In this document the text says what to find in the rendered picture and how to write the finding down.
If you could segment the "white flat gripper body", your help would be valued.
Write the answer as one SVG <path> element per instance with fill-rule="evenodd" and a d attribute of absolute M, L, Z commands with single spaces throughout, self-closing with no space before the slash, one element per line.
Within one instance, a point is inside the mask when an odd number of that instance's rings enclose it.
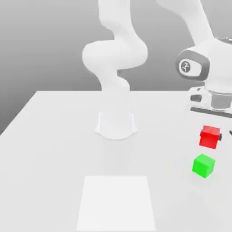
<path fill-rule="evenodd" d="M 211 121 L 211 122 L 226 122 L 232 121 L 232 113 L 223 111 L 212 111 L 209 109 L 191 107 L 189 111 L 189 119 L 193 121 Z"/>

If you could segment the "small red cube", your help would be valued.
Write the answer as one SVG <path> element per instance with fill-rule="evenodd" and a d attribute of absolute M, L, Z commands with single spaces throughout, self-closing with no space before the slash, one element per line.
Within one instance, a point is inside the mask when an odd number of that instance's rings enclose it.
<path fill-rule="evenodd" d="M 216 149 L 220 134 L 220 128 L 204 125 L 200 132 L 199 145 Z"/>

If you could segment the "small green cube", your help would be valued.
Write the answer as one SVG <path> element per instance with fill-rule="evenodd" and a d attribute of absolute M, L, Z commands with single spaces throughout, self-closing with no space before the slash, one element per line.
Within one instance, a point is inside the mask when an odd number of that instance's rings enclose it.
<path fill-rule="evenodd" d="M 192 171 L 203 178 L 207 178 L 214 169 L 215 160 L 205 154 L 194 159 Z"/>

